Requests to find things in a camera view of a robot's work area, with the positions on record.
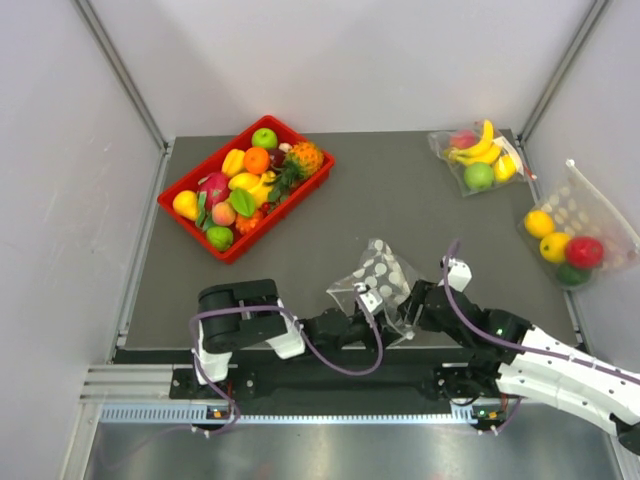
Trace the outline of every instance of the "transparent plastic bag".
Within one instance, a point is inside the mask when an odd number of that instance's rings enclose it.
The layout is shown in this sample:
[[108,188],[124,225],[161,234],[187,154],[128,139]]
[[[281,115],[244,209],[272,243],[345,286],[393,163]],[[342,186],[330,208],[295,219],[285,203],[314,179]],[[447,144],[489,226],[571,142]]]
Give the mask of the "transparent plastic bag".
[[[565,179],[549,195],[541,198],[531,212],[549,215],[553,220],[554,233],[563,233],[571,238],[561,254],[564,261],[552,263],[545,260],[540,250],[546,237],[540,240],[529,233],[525,226],[526,216],[518,225],[518,231],[540,259],[545,271],[564,290],[580,289],[599,277],[640,263],[640,237],[622,214],[580,173],[573,160],[566,162]],[[576,263],[588,260],[576,257],[575,242],[578,239],[601,257],[596,266],[586,268]]]
[[387,327],[401,337],[395,343],[414,336],[413,325],[408,325],[397,315],[400,304],[410,295],[413,284],[420,278],[418,272],[405,260],[395,255],[389,245],[379,238],[369,240],[362,253],[358,268],[349,276],[333,283],[327,293],[333,297],[347,315],[354,313],[354,290],[365,283],[375,288],[384,300]]
[[428,138],[433,153],[447,162],[463,197],[525,180],[520,154],[489,120],[467,130],[431,132]]

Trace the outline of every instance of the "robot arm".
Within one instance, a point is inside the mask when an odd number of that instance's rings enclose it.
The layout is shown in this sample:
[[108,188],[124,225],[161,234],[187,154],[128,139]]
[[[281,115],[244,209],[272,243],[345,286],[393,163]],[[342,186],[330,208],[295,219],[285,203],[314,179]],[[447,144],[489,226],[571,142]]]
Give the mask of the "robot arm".
[[[623,446],[640,455],[640,375],[622,371],[564,345],[510,312],[481,309],[462,293],[471,280],[469,267],[457,259],[451,259],[448,264],[452,298],[447,297],[443,282],[418,281],[409,298],[398,308],[398,318],[394,321],[446,333],[469,350],[472,357],[463,381],[465,391],[473,392],[476,397],[503,393],[545,403],[616,435]],[[380,309],[382,299],[377,292],[361,291],[359,295],[360,304],[368,310],[366,314],[356,308],[355,314],[347,317],[332,309],[318,317],[298,321],[273,311],[281,308],[282,302],[271,280],[212,287],[199,296],[199,312],[215,313],[200,322],[198,350],[194,353],[205,373],[218,382],[227,377],[228,363],[236,350],[266,342],[281,359],[305,353],[302,327],[309,341],[321,348],[331,345],[339,350],[349,343],[363,342],[373,349],[370,325],[373,316],[382,331],[383,344],[388,346],[397,340],[397,333],[385,328],[389,319]],[[242,314],[238,310],[252,310],[252,313]],[[465,324],[460,314],[473,325]],[[488,341],[489,335],[518,348]],[[205,383],[199,373],[198,380],[200,384]]]

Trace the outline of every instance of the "orange fruit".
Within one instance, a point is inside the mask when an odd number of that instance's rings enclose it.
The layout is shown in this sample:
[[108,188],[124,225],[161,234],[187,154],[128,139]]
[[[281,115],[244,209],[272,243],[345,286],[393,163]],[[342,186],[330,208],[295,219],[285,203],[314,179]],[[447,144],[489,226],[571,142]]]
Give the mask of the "orange fruit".
[[243,162],[247,172],[261,175],[269,168],[269,152],[262,147],[251,147],[244,154]]

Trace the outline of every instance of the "gray tabletop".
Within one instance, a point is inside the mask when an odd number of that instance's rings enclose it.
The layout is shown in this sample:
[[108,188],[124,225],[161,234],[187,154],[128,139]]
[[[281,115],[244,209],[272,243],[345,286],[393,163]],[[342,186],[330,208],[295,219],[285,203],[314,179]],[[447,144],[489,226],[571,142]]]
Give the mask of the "gray tabletop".
[[[509,310],[559,340],[575,335],[562,292],[545,276],[515,229],[533,205],[526,183],[460,196],[424,132],[310,134],[336,158],[327,182],[233,265],[219,262],[163,211],[149,243],[126,342],[128,349],[189,347],[187,321],[197,294],[211,285],[273,278],[299,316],[334,306],[327,287],[357,268],[367,240],[385,240],[427,279],[462,239],[459,257],[473,272],[465,291],[482,307]],[[181,137],[165,185],[171,185],[230,137]],[[452,345],[423,334],[422,346]]]

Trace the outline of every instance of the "white plastic bracket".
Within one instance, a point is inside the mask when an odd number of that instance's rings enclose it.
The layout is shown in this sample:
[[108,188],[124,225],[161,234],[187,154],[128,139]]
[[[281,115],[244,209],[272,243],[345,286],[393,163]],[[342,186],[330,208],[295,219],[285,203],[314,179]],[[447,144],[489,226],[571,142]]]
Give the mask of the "white plastic bracket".
[[[467,265],[462,260],[457,258],[449,259],[449,275],[447,276],[449,280],[449,286],[458,292],[463,292],[469,282],[471,281],[471,269],[469,265]],[[438,286],[444,285],[444,280],[440,280]]]

